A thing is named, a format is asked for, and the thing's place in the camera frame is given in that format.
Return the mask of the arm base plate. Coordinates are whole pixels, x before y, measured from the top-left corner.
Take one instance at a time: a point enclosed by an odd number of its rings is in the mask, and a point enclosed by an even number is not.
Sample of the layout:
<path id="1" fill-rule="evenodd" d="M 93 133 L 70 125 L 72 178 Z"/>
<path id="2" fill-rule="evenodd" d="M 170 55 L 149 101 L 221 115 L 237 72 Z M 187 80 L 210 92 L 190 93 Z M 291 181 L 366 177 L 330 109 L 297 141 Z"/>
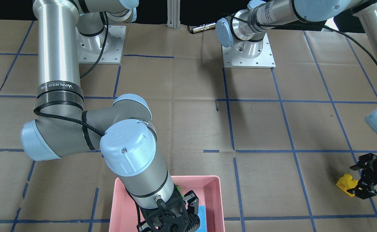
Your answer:
<path id="1" fill-rule="evenodd" d="M 267 34 L 262 41 L 243 41 L 228 48 L 221 46 L 221 51 L 225 68 L 274 69 L 276 67 Z"/>
<path id="2" fill-rule="evenodd" d="M 127 27 L 124 25 L 110 25 L 108 38 L 99 64 L 120 65 L 125 42 Z M 77 54 L 79 64 L 93 64 L 97 61 L 105 38 L 106 29 L 94 37 L 87 37 L 76 32 Z"/>

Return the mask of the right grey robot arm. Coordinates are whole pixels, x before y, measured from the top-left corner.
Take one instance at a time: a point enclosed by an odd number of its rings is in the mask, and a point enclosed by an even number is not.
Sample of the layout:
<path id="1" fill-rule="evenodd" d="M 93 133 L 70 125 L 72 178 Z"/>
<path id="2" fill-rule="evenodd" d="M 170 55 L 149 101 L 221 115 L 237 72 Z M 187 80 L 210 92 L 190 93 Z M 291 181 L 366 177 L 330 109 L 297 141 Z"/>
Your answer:
<path id="1" fill-rule="evenodd" d="M 153 115 L 136 94 L 123 94 L 111 107 L 85 111 L 80 87 L 76 32 L 81 19 L 105 19 L 85 27 L 91 36 L 108 32 L 125 10 L 135 15 L 138 0 L 34 0 L 38 19 L 38 119 L 21 130 L 23 150 L 32 160 L 57 160 L 99 149 L 133 199 L 140 232 L 195 232 L 200 228 L 199 199 L 175 185 L 156 148 Z"/>

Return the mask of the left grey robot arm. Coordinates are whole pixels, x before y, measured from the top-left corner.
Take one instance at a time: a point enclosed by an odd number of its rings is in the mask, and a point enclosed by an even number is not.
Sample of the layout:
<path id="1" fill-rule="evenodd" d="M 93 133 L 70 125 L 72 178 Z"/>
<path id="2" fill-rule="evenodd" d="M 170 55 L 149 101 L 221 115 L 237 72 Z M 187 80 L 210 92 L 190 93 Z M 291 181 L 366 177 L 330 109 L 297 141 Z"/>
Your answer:
<path id="1" fill-rule="evenodd" d="M 221 45 L 233 47 L 239 42 L 260 42 L 271 28 L 297 26 L 296 21 L 311 25 L 311 22 L 325 21 L 346 9 L 361 21 L 374 55 L 364 46 L 360 45 L 360 48 L 377 66 L 377 0 L 252 0 L 247 9 L 219 19 L 215 29 Z M 377 109 L 365 117 L 365 122 L 377 133 Z M 361 170 L 359 181 L 350 186 L 339 180 L 337 186 L 360 199 L 376 196 L 377 155 L 364 154 L 350 168 Z"/>

